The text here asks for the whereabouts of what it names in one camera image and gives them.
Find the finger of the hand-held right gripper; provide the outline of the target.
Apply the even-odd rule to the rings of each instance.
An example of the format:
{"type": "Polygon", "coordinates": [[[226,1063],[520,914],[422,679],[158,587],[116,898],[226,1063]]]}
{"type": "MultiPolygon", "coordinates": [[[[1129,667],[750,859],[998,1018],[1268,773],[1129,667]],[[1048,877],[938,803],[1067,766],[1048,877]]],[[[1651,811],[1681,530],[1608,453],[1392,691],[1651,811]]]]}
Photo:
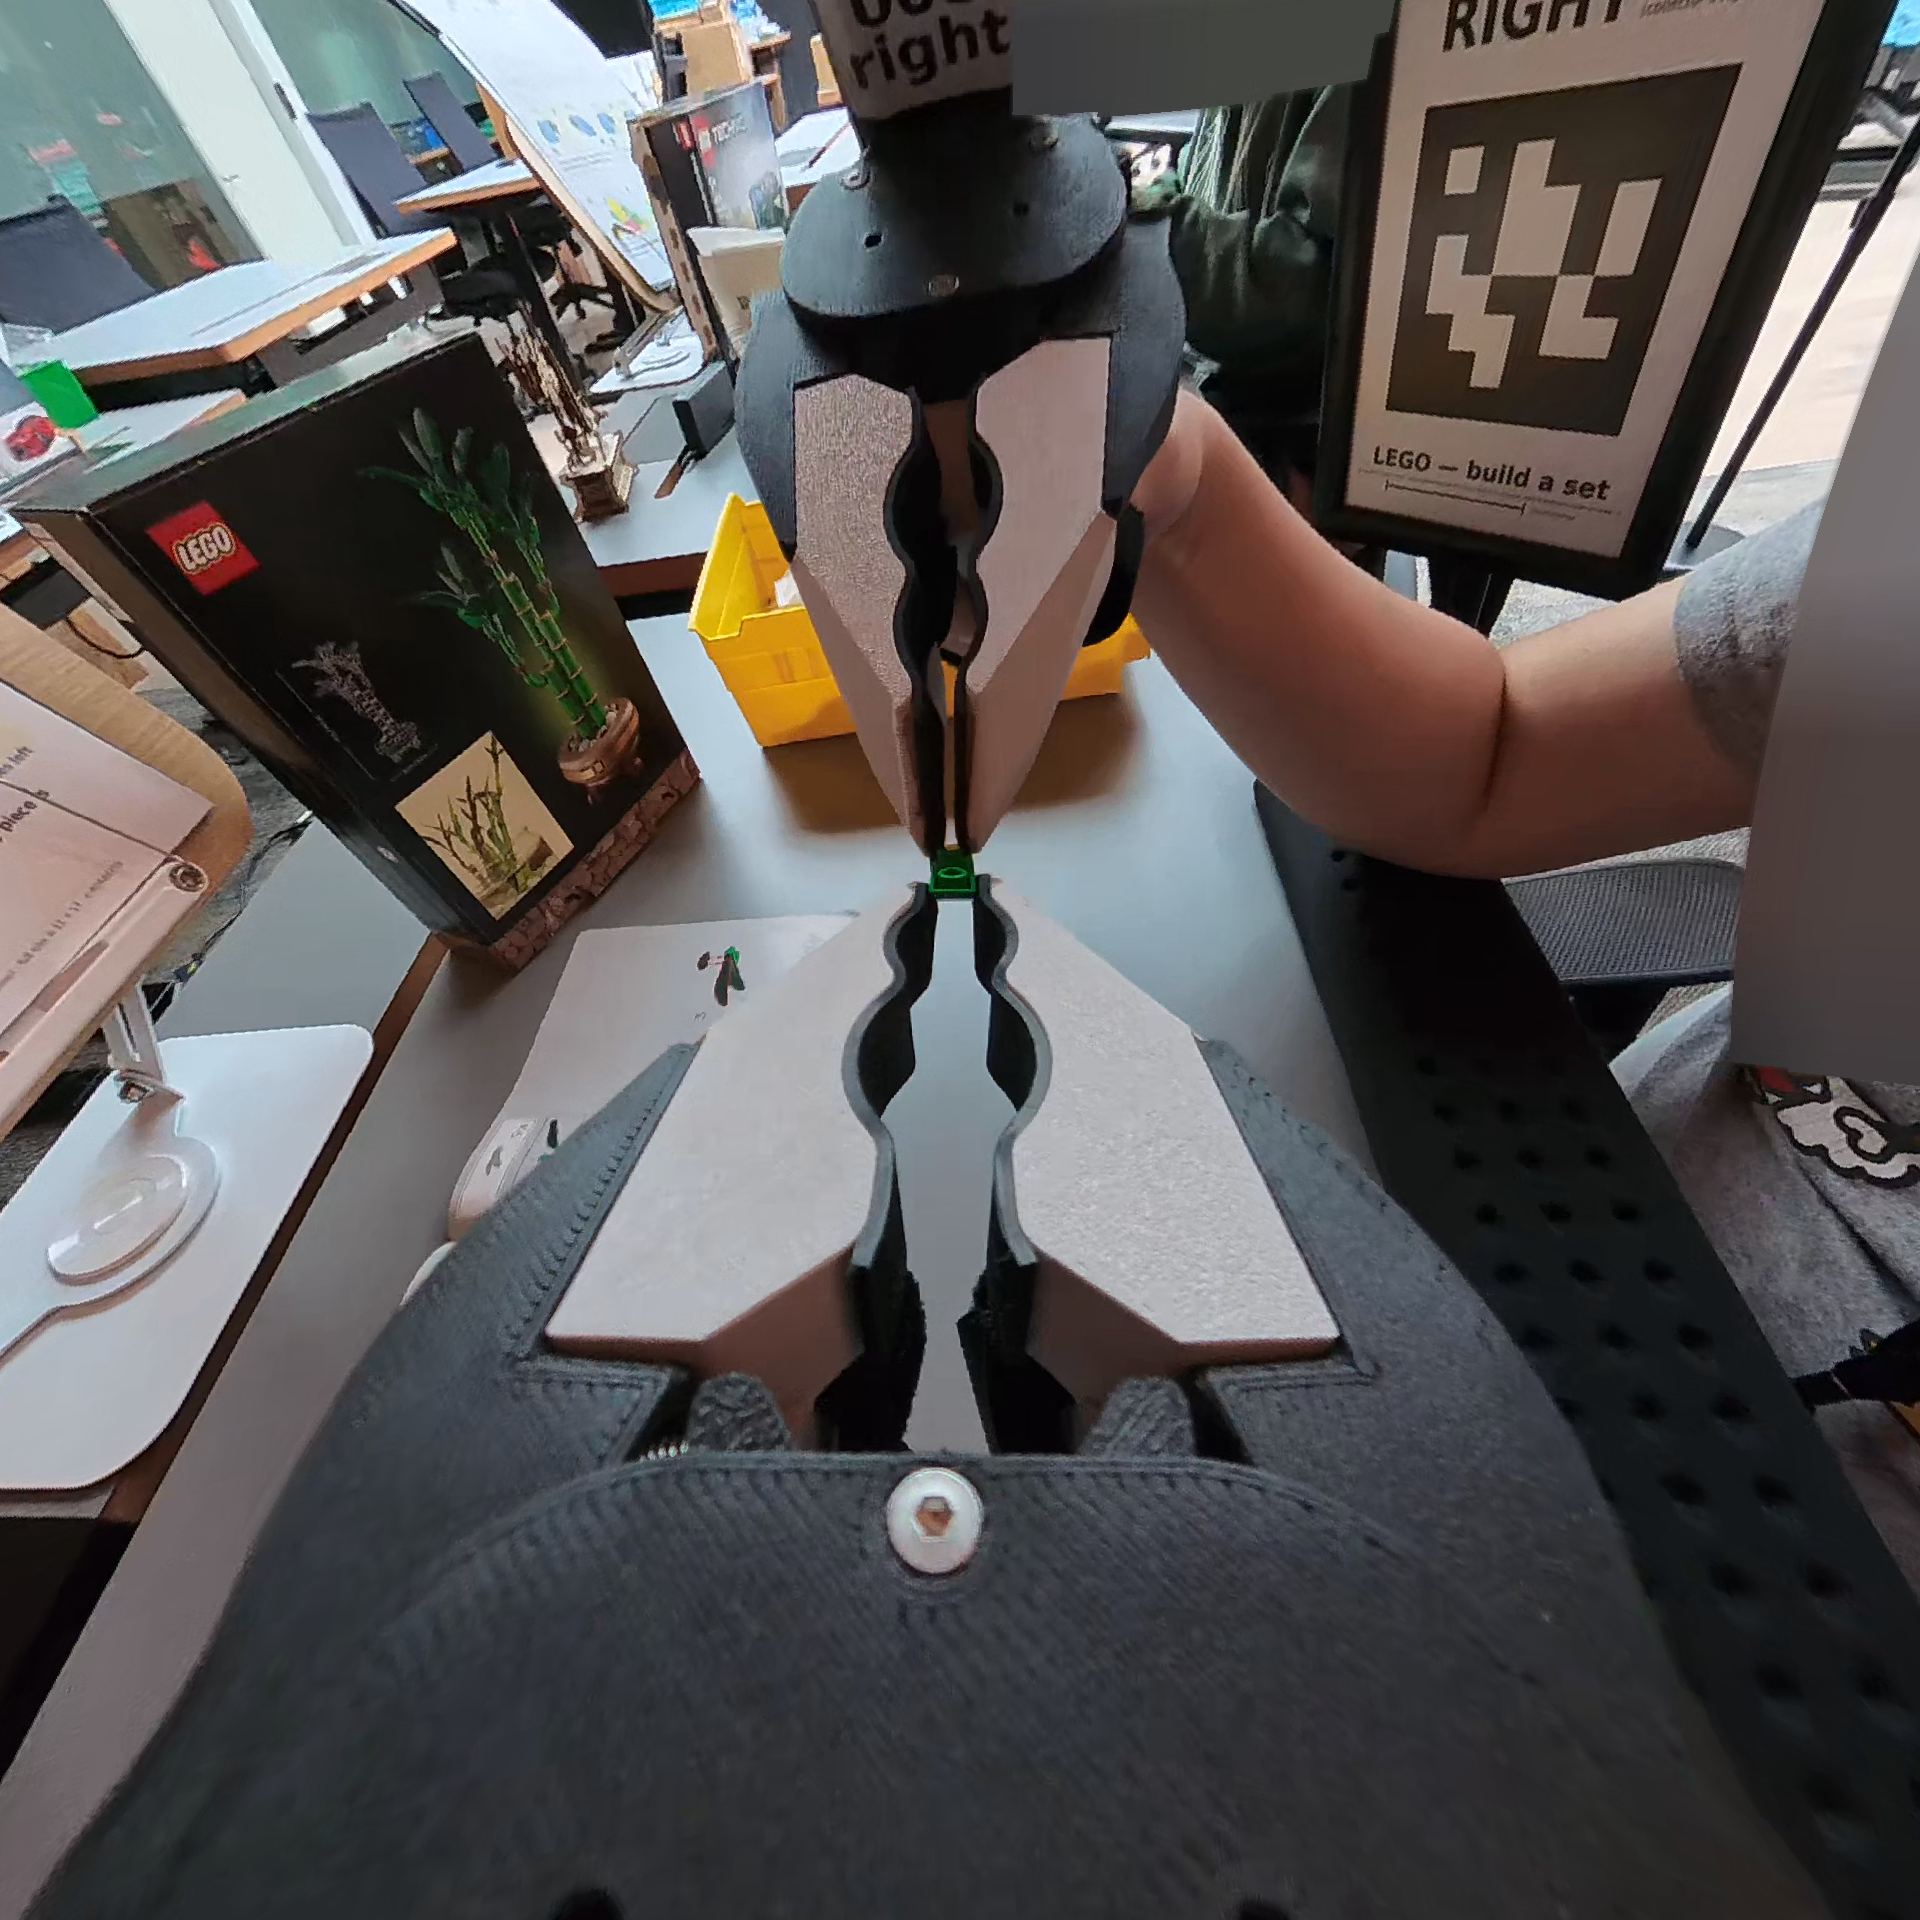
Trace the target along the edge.
{"type": "Polygon", "coordinates": [[[950,611],[933,562],[940,481],[918,404],[865,374],[796,390],[793,572],[869,766],[923,853],[944,847],[944,702],[928,662],[950,611]]]}
{"type": "Polygon", "coordinates": [[[1112,341],[1037,343],[977,390],[972,451],[995,482],[963,545],[950,639],[956,838],[980,853],[1034,767],[1113,573],[1101,502],[1112,341]]]}

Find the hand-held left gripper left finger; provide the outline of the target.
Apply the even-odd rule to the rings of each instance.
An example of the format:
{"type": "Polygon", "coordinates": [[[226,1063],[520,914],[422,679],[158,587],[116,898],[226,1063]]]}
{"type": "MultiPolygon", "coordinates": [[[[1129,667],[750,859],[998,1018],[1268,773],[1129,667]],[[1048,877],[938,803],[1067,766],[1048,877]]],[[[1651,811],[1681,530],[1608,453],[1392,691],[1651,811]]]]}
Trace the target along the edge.
{"type": "Polygon", "coordinates": [[[916,881],[752,985],[678,1073],[546,1341],[754,1375],[804,1444],[898,1452],[926,1315],[883,1116],[928,978],[916,881]]]}

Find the person's right forearm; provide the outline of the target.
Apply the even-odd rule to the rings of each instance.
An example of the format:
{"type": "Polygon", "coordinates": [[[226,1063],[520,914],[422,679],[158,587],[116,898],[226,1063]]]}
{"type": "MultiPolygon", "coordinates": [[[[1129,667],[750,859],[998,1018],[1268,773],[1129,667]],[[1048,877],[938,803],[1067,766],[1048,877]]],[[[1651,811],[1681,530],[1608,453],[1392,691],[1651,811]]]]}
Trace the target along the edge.
{"type": "Polygon", "coordinates": [[[1494,646],[1345,561],[1192,390],[1136,506],[1148,643],[1342,846],[1505,881],[1752,826],[1762,762],[1708,732],[1674,652],[1690,577],[1494,646]]]}

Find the lego instruction booklet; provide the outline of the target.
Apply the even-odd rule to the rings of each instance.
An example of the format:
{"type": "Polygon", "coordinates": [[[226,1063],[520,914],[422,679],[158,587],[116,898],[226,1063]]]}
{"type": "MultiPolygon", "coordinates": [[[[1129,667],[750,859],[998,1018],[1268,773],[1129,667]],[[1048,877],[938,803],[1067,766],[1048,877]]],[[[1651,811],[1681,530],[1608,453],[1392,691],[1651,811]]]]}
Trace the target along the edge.
{"type": "Polygon", "coordinates": [[[649,1066],[675,1047],[692,1055],[752,985],[780,981],[851,921],[734,919],[581,934],[513,1092],[453,1189],[448,1236],[473,1231],[649,1066]]]}

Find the black toy set box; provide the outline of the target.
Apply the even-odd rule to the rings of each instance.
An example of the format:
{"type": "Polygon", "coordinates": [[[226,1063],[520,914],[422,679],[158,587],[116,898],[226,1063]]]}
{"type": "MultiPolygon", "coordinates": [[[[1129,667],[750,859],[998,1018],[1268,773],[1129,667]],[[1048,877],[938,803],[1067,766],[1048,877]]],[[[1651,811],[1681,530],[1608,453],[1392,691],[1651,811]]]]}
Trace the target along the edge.
{"type": "Polygon", "coordinates": [[[690,226],[786,229],[777,134],[766,91],[750,81],[632,122],[632,151],[689,319],[708,356],[732,369],[728,333],[685,238],[690,226]]]}

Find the black lego set box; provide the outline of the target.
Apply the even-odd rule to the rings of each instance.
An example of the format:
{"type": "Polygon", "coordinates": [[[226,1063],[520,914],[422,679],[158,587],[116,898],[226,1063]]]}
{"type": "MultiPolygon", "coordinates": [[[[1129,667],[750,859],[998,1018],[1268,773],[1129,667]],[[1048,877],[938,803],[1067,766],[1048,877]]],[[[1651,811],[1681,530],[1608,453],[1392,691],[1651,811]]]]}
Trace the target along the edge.
{"type": "Polygon", "coordinates": [[[356,354],[6,508],[420,924],[505,970],[700,782],[475,339],[356,354]]]}

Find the yellow plastic bin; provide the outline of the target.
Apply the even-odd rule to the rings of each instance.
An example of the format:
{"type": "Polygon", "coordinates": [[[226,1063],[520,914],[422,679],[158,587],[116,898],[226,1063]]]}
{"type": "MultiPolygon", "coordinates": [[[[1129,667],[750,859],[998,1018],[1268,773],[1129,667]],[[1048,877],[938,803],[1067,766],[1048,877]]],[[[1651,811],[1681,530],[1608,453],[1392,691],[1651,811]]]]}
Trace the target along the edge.
{"type": "Polygon", "coordinates": [[[689,629],[763,750],[852,733],[825,650],[762,502],[728,499],[713,527],[689,629]]]}

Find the white paper bags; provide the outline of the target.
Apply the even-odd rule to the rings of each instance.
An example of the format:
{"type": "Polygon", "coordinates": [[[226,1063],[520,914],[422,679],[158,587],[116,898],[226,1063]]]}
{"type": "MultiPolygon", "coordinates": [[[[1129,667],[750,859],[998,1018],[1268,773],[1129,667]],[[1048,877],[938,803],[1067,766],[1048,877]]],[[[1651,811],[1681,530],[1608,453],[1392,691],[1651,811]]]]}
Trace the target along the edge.
{"type": "Polygon", "coordinates": [[[754,302],[781,290],[784,229],[690,226],[685,238],[736,361],[752,335],[754,302]]]}

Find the brown wooden model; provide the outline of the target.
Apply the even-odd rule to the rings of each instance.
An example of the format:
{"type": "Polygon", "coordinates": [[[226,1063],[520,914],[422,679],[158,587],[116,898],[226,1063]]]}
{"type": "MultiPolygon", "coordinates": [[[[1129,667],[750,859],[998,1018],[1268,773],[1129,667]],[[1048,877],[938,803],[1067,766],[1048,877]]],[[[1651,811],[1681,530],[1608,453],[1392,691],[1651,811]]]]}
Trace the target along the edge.
{"type": "Polygon", "coordinates": [[[596,524],[624,515],[633,500],[636,467],[620,437],[604,430],[556,347],[517,319],[508,325],[499,356],[525,406],[558,431],[560,477],[573,494],[573,517],[596,524]]]}

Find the curved instruction sheet stand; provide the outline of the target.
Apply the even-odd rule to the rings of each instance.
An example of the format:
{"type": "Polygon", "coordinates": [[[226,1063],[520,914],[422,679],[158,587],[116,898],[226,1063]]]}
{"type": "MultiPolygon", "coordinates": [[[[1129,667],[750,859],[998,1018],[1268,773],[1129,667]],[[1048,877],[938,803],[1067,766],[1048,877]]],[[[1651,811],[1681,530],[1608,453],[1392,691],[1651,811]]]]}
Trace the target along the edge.
{"type": "Polygon", "coordinates": [[[552,3],[406,3],[481,87],[546,196],[651,308],[681,298],[633,155],[640,102],[627,73],[552,3]]]}

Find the black office chair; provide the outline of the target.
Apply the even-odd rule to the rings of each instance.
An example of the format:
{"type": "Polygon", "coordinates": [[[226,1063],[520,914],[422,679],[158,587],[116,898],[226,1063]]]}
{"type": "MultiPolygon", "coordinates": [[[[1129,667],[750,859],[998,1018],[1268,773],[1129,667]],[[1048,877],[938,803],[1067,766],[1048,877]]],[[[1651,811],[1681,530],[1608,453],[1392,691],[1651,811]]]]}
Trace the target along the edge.
{"type": "Polygon", "coordinates": [[[153,298],[153,287],[67,198],[3,220],[3,323],[53,333],[153,298]]]}
{"type": "Polygon", "coordinates": [[[444,149],[462,174],[485,169],[499,159],[494,139],[473,122],[441,71],[406,77],[402,85],[422,122],[433,126],[427,145],[444,149]]]}
{"type": "Polygon", "coordinates": [[[401,202],[420,191],[425,181],[371,102],[310,113],[306,123],[348,179],[374,235],[401,238],[444,226],[429,211],[401,207],[401,202]]]}

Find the framed marker sign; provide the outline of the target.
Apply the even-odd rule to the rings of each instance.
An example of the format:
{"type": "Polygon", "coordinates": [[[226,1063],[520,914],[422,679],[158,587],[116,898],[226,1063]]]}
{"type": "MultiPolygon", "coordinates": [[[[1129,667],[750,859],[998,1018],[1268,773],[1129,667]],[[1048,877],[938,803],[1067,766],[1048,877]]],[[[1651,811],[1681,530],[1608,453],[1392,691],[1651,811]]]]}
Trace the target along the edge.
{"type": "Polygon", "coordinates": [[[1350,100],[1322,527],[1646,587],[1891,12],[1400,4],[1350,100]]]}

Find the wooden document stand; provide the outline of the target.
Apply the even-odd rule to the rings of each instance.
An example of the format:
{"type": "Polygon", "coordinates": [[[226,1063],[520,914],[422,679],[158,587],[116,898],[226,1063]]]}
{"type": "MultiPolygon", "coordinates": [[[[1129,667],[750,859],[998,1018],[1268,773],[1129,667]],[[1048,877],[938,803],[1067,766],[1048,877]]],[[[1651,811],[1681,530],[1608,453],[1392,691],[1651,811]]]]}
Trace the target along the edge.
{"type": "MultiPolygon", "coordinates": [[[[208,886],[249,847],[249,806],[192,733],[4,612],[3,681],[212,811],[185,858],[208,886]]],[[[91,1037],[108,1078],[3,1213],[4,1506],[91,1499],[184,1410],[372,1055],[355,1023],[158,1041],[137,965],[57,1067],[4,1107],[12,1132],[91,1037]]]]}

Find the wood-edged office desk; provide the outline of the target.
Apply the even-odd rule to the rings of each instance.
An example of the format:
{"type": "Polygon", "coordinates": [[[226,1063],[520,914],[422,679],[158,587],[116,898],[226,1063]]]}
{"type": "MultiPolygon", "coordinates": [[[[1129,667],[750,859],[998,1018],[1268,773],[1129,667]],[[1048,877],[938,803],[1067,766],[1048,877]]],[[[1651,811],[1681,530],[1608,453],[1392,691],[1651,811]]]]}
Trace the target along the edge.
{"type": "Polygon", "coordinates": [[[110,316],[59,332],[48,354],[91,394],[164,378],[275,369],[301,330],[372,303],[406,319],[437,302],[434,262],[458,249],[453,229],[425,229],[323,262],[237,262],[110,316]]]}

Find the person's grey printed shirt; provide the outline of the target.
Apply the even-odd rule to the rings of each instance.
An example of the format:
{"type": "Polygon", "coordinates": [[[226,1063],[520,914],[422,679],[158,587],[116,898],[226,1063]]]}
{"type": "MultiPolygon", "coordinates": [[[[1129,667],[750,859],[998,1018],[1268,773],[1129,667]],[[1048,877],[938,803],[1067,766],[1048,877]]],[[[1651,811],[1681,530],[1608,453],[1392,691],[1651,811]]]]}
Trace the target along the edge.
{"type": "MultiPolygon", "coordinates": [[[[1749,767],[1768,747],[1825,502],[1682,582],[1674,652],[1693,709],[1749,767]]],[[[1616,1082],[1782,1370],[1827,1374],[1915,1327],[1915,1087],[1738,1066],[1716,990],[1657,1020],[1616,1082]]]]}

